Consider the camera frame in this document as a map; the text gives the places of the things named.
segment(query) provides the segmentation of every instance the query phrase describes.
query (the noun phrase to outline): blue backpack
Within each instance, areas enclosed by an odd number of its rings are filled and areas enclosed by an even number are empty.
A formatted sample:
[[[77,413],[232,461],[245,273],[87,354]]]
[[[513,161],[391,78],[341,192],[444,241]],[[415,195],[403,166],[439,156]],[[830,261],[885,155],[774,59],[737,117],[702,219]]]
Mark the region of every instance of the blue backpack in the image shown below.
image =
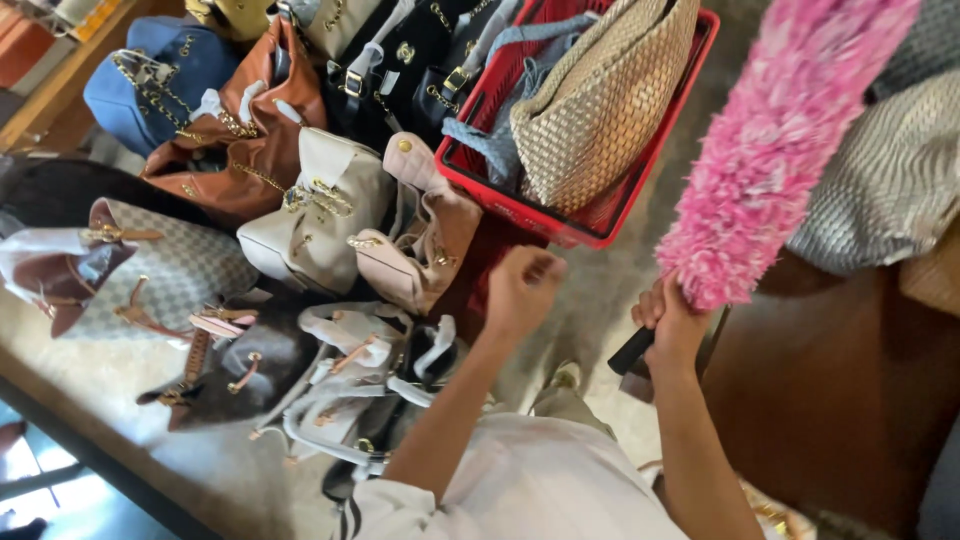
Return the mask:
[[[136,19],[127,48],[110,53],[84,88],[94,118],[146,158],[189,124],[208,88],[220,89],[240,60],[205,26],[171,16]]]

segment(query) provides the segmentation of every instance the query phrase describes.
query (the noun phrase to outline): white shirt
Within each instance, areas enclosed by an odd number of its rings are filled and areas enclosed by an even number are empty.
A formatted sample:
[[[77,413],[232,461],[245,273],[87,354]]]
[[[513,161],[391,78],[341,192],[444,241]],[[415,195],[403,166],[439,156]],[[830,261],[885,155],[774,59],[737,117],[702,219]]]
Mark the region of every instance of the white shirt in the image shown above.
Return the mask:
[[[438,508],[433,493],[361,482],[334,538],[685,540],[617,444],[595,428],[513,413],[480,420]]]

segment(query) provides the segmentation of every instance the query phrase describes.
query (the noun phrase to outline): black handle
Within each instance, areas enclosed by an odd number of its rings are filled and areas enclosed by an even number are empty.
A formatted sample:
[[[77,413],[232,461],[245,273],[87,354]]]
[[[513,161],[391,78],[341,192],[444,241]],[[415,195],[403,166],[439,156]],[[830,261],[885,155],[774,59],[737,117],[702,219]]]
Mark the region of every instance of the black handle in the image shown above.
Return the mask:
[[[647,349],[653,344],[654,331],[641,328],[636,331],[629,341],[623,344],[623,347],[620,347],[619,351],[607,360],[607,365],[609,365],[617,375],[626,375],[627,372],[631,371],[634,367],[634,364],[642,361],[640,357],[643,356],[643,353],[646,353]],[[649,371],[647,371],[646,378],[650,379]]]

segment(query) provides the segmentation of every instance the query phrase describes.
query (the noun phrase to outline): brown leather backpack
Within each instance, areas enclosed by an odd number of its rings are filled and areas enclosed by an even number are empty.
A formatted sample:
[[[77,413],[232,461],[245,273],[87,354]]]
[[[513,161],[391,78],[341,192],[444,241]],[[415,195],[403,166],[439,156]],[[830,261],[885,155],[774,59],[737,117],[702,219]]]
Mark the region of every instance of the brown leather backpack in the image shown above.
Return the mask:
[[[252,121],[239,115],[244,91],[269,85],[275,58],[289,53],[289,75],[250,100]],[[294,26],[283,14],[254,45],[220,90],[224,111],[204,113],[147,158],[150,184],[203,207],[219,225],[235,229],[280,208],[300,173],[300,127],[326,128],[320,82]],[[300,122],[279,107],[292,107]]]

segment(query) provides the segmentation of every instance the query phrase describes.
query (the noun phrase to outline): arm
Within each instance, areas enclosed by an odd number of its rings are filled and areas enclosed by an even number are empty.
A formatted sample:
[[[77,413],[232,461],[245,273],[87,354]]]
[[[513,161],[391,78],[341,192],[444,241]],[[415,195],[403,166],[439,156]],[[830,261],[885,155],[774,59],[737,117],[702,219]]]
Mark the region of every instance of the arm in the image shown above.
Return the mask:
[[[657,391],[667,511],[691,540],[762,540],[694,369],[709,313],[690,311],[674,272],[666,284],[658,280],[640,295],[633,316],[638,325],[656,332],[645,359]]]
[[[553,305],[566,263],[532,247],[516,247],[493,270],[487,324],[453,378],[403,438],[382,479],[444,499],[496,374]]]

